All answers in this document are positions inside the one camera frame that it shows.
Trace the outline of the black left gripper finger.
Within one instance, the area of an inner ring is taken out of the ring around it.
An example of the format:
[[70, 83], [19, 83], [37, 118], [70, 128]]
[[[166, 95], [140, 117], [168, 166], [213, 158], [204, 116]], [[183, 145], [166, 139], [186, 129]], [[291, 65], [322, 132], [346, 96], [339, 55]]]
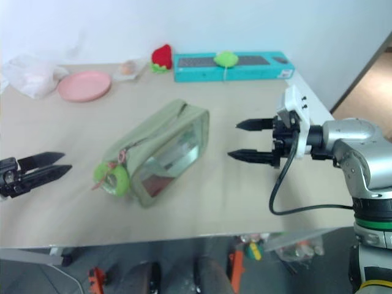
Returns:
[[72, 165], [51, 165], [23, 175], [21, 180], [23, 192], [29, 192], [32, 189], [56, 181], [71, 168]]
[[18, 159], [17, 162], [21, 170], [34, 170], [52, 165], [64, 156], [65, 154], [60, 152], [44, 152]]

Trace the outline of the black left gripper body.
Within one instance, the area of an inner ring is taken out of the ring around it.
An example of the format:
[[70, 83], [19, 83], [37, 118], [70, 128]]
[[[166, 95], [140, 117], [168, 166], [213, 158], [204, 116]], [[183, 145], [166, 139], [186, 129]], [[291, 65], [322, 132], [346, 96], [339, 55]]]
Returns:
[[22, 181], [18, 163], [14, 157], [1, 160], [1, 196], [17, 197], [28, 193], [31, 188]]

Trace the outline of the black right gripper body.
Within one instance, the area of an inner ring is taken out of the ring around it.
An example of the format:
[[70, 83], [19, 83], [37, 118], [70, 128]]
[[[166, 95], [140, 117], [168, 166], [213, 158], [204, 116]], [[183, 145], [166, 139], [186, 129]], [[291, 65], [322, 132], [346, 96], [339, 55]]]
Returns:
[[281, 158], [288, 158], [295, 133], [300, 133], [300, 117], [298, 115], [289, 115], [289, 126], [287, 127], [283, 120], [278, 116], [273, 118], [273, 167], [279, 168]]

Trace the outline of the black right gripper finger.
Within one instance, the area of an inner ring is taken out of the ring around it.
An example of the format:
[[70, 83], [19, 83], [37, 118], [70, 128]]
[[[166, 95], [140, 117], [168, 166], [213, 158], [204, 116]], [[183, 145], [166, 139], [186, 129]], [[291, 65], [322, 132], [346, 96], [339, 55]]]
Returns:
[[247, 119], [236, 125], [237, 129], [246, 131], [262, 131], [272, 129], [274, 124], [273, 118]]
[[273, 164], [273, 153], [260, 152], [256, 149], [239, 149], [230, 151], [228, 156], [243, 162], [254, 164]]

